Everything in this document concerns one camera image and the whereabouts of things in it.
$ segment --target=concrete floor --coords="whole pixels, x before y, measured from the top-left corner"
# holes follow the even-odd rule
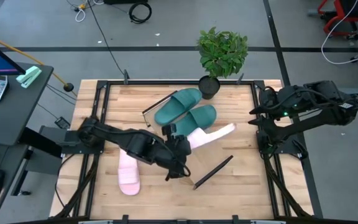
[[[316,8],[320,2],[269,0],[281,46],[299,48],[299,52],[283,53],[291,84],[333,80],[339,87],[358,87],[358,63],[331,65],[320,53],[303,49],[318,49],[326,37],[323,22],[306,15],[308,9]],[[218,30],[248,35],[250,47],[275,47],[262,0],[150,0],[149,3],[153,15],[141,25],[130,23],[126,14],[112,6],[94,7],[110,46],[194,46],[201,29],[217,26]],[[128,10],[130,5],[118,7]],[[75,22],[75,12],[63,0],[4,1],[0,8],[0,39],[15,47],[84,47],[86,51],[82,52],[57,49],[30,53],[55,67],[76,90],[84,78],[121,78],[108,52],[92,52],[86,48],[104,47],[91,11],[87,10],[86,15],[83,22]],[[358,41],[333,38],[326,46],[358,48]],[[113,54],[131,78],[199,78],[204,75],[195,51],[137,51],[134,48]],[[30,62],[14,52],[7,55],[17,62]],[[337,62],[353,55],[327,54]],[[244,79],[282,78],[276,52],[250,52],[242,72]],[[49,84],[61,87],[54,78]],[[55,115],[71,120],[73,106],[51,91],[45,90],[39,103]],[[55,126],[54,120],[36,107],[28,126],[38,130],[41,125]],[[358,115],[348,126],[323,126],[307,131],[305,139],[324,217],[358,220]],[[0,211],[0,223],[47,218],[55,180],[54,176],[30,174],[23,189],[33,191],[33,195],[8,197]]]

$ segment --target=pink slipper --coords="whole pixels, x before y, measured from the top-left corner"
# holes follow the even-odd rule
[[[235,128],[236,125],[231,123],[209,134],[205,133],[201,128],[197,128],[187,136],[187,140],[190,143],[191,149],[195,149],[229,134],[230,132],[234,131]]]
[[[140,191],[137,160],[128,156],[122,149],[119,151],[118,183],[119,188],[126,195],[136,195]]]

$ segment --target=wooden table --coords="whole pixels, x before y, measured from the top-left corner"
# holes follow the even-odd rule
[[[280,80],[264,82],[276,90],[281,88]],[[78,129],[84,118],[91,114],[96,83],[97,80],[81,82],[71,122],[72,129]],[[154,132],[146,126],[142,111],[171,92],[188,87],[196,88],[196,85],[113,85],[109,94],[106,124],[121,129],[148,129]],[[240,219],[273,218],[264,162],[255,139],[257,127],[247,124],[255,118],[249,114],[254,108],[250,86],[222,85],[212,100],[201,100],[200,104],[212,104],[218,112],[215,124],[207,132],[229,123],[237,124],[233,133],[219,140],[224,152],[234,156],[232,161],[197,190],[192,190],[193,186],[183,179],[166,182],[167,170],[140,162],[140,193],[127,196],[118,186],[118,147],[107,142],[99,160],[91,219],[120,220],[124,214],[136,220],[229,220],[236,214]],[[281,125],[289,123],[289,119],[280,122]],[[57,189],[64,202],[70,199],[77,188],[82,158],[83,155],[75,155],[60,172]],[[301,162],[285,154],[280,155],[280,158],[288,190],[303,209],[312,214]],[[85,209],[87,193],[85,190],[80,214]],[[280,214],[283,215],[283,203],[277,188],[276,195]],[[55,195],[50,215],[61,209]]]

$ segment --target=slide sandal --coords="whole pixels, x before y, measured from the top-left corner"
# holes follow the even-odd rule
[[[177,121],[175,135],[189,135],[195,129],[206,129],[212,126],[216,119],[216,110],[212,105],[200,106],[190,110],[184,118]]]
[[[140,191],[139,168],[137,160],[128,156],[126,151],[119,151],[118,184],[126,195],[136,195]]]
[[[161,126],[169,124],[196,106],[200,100],[201,92],[196,88],[180,90],[174,93],[169,101],[156,112],[154,120]]]
[[[193,150],[204,144],[215,141],[231,133],[235,129],[236,129],[236,124],[233,123],[228,124],[225,127],[209,134],[205,133],[204,130],[202,130],[201,128],[196,128],[191,134],[187,136],[187,140],[190,143],[191,150]]]

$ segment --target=potted plant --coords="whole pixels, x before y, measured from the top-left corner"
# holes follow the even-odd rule
[[[217,77],[227,78],[233,73],[239,73],[248,55],[247,36],[223,31],[216,32],[212,27],[208,32],[201,30],[198,40],[200,62],[209,75],[202,77],[198,88],[206,100],[211,99],[221,86]]]

